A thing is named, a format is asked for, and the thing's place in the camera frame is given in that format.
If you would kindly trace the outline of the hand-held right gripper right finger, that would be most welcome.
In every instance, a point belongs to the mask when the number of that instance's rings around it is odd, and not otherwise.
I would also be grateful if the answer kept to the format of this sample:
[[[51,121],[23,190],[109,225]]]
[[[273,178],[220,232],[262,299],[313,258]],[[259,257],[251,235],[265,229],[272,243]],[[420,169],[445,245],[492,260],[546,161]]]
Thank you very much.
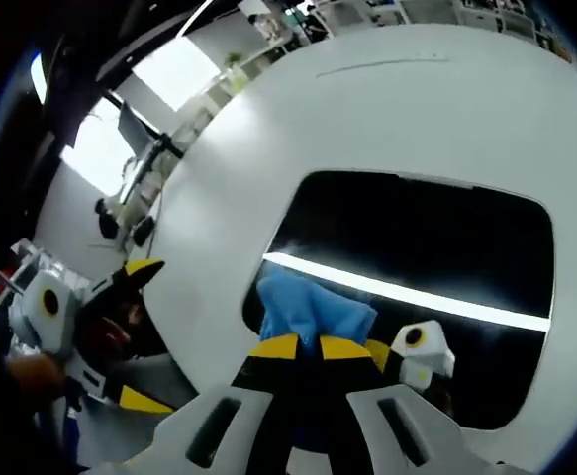
[[[378,342],[321,336],[317,444],[335,474],[471,474],[460,426],[402,382]]]

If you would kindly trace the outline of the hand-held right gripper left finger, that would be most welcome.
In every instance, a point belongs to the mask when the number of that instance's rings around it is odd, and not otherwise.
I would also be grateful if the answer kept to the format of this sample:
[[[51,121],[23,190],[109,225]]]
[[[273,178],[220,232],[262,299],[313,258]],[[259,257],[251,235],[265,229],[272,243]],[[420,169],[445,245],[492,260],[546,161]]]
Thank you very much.
[[[154,474],[284,474],[292,450],[286,393],[299,338],[260,342],[238,377],[199,395],[154,433]]]

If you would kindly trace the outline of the person's left hand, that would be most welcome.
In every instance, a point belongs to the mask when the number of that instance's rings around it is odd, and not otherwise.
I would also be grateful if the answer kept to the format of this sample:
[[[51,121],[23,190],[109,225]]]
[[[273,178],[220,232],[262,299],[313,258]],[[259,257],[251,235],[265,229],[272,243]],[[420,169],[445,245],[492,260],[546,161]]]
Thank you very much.
[[[46,401],[65,394],[65,373],[60,365],[47,355],[25,355],[8,359],[7,367],[21,392],[28,398]]]

